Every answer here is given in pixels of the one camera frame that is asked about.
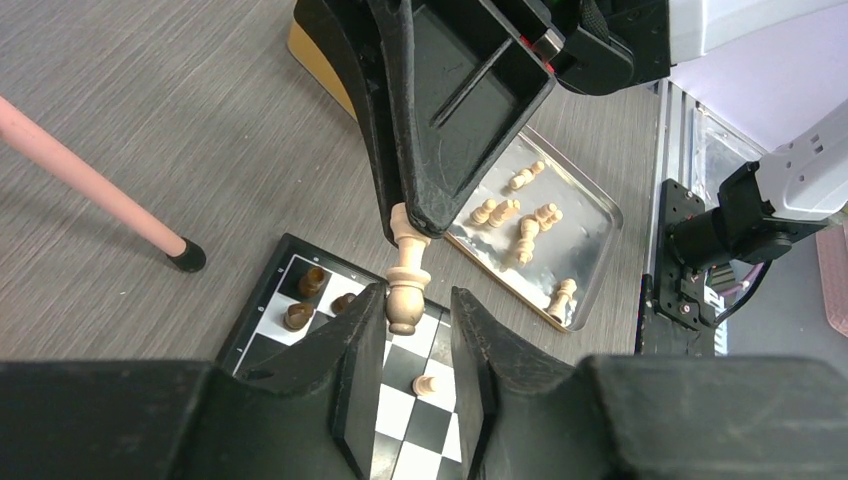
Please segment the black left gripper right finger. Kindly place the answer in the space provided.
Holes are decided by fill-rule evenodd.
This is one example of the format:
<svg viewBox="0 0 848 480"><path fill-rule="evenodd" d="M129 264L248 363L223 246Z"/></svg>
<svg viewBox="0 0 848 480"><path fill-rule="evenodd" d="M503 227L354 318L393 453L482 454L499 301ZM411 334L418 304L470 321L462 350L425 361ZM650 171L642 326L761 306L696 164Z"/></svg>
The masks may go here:
<svg viewBox="0 0 848 480"><path fill-rule="evenodd" d="M847 382L786 357L566 364L451 293L466 479L843 479Z"/></svg>

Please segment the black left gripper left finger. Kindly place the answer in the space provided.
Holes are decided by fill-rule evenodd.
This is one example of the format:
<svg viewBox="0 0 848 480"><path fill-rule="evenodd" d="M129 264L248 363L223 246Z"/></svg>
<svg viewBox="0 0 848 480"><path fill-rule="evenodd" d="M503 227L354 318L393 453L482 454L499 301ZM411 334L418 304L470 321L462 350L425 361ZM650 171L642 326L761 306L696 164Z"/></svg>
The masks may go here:
<svg viewBox="0 0 848 480"><path fill-rule="evenodd" d="M234 376L176 360L5 362L5 479L365 479L385 287Z"/></svg>

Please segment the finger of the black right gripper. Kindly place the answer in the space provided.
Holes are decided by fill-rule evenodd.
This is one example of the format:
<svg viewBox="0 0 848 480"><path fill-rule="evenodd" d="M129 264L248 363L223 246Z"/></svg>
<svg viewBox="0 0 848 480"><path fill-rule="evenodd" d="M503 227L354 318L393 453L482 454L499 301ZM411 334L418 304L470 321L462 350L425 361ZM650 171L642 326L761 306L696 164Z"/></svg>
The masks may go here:
<svg viewBox="0 0 848 480"><path fill-rule="evenodd" d="M352 103L370 161L385 238L392 207L404 201L381 39L365 1L299 1L293 14L338 76Z"/></svg>
<svg viewBox="0 0 848 480"><path fill-rule="evenodd" d="M493 1L371 1L411 223L442 236L555 85Z"/></svg>

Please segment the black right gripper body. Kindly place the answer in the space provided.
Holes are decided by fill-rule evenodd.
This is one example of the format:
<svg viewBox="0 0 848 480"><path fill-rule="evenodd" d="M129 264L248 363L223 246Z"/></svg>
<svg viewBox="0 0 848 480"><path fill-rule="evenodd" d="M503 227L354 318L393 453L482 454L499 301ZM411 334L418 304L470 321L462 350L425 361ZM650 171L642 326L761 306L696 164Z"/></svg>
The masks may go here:
<svg viewBox="0 0 848 480"><path fill-rule="evenodd" d="M494 5L571 92L609 95L671 73L667 1L513 0Z"/></svg>

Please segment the yellow tin box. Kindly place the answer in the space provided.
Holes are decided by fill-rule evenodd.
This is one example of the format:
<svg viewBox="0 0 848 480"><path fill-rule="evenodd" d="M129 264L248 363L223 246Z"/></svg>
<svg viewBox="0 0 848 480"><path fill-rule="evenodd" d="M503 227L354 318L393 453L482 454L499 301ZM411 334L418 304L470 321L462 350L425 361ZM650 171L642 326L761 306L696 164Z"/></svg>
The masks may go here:
<svg viewBox="0 0 848 480"><path fill-rule="evenodd" d="M317 44L295 19L292 19L287 46L300 65L356 120L353 104L341 79Z"/></svg>

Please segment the black white chess board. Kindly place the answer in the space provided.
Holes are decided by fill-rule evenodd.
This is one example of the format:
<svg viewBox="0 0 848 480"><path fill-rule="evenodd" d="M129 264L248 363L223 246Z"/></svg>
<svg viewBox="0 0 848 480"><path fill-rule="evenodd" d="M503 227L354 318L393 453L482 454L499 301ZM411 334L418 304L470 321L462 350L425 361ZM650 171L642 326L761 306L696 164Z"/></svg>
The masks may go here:
<svg viewBox="0 0 848 480"><path fill-rule="evenodd" d="M333 319L379 276L292 234L281 237L217 361L241 376ZM412 336L387 334L374 479L460 479L451 317L432 301Z"/></svg>

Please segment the light wooden chess piece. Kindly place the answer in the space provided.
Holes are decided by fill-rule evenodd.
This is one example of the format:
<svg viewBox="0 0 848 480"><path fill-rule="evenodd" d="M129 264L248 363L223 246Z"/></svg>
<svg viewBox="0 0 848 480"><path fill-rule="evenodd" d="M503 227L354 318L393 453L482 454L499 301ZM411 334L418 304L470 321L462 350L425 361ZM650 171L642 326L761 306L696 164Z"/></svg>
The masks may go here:
<svg viewBox="0 0 848 480"><path fill-rule="evenodd" d="M431 281L430 274L422 268L423 254L431 239L411 224L404 203L392 207L390 227L399 257L397 264L386 271L386 317L392 334L411 336L423 316L424 290Z"/></svg>

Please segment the silver metal tray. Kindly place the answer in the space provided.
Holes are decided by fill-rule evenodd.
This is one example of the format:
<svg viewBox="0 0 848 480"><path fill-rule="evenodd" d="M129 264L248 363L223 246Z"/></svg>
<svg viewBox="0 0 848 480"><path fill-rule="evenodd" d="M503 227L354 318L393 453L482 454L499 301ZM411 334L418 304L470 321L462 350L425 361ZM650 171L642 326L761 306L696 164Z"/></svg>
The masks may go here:
<svg viewBox="0 0 848 480"><path fill-rule="evenodd" d="M540 232L523 267L519 221ZM623 224L619 207L540 134L524 128L473 191L446 238L563 332L583 329Z"/></svg>

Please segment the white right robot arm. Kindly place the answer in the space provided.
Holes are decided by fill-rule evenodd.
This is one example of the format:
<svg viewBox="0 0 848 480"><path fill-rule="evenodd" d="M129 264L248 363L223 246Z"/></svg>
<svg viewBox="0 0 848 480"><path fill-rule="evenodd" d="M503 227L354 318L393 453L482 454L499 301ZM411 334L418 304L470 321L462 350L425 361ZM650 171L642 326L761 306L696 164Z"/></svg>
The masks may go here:
<svg viewBox="0 0 848 480"><path fill-rule="evenodd" d="M603 96L670 77L774 148L693 217L671 213L681 190L663 185L650 301L666 327L716 328L691 276L731 259L765 273L847 200L843 1L300 1L293 20L368 150L399 252L396 334L422 316L425 248L558 85Z"/></svg>

